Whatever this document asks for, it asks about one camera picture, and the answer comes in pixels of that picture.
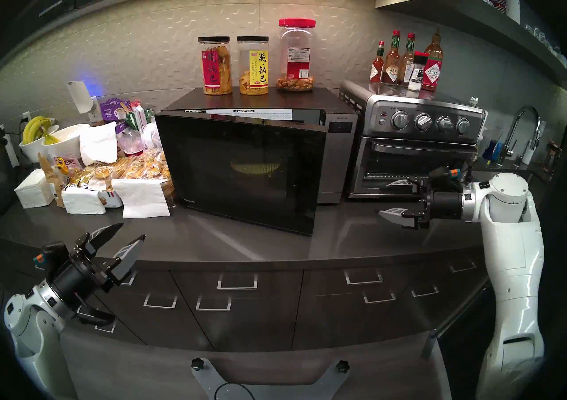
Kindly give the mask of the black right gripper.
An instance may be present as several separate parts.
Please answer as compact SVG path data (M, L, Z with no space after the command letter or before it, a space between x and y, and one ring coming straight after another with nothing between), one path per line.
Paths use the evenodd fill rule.
M405 229L429 229L433 219L461 220L463 215L463 188L450 182L449 190L432 188L429 182L417 179L398 179L386 182L386 191L416 191L420 208L390 208L378 211L378 215L387 221Z

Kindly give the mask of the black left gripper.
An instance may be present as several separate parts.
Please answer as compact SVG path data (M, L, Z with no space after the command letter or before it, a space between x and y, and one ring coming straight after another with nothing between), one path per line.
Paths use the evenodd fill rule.
M121 248L114 257L99 267L93 263L98 250L111 240L124 223L86 232L68 251L63 242L50 244L50 289L70 310L86 306L87 299L97 290L109 293L113 286L126 283L132 275L146 235L142 234Z

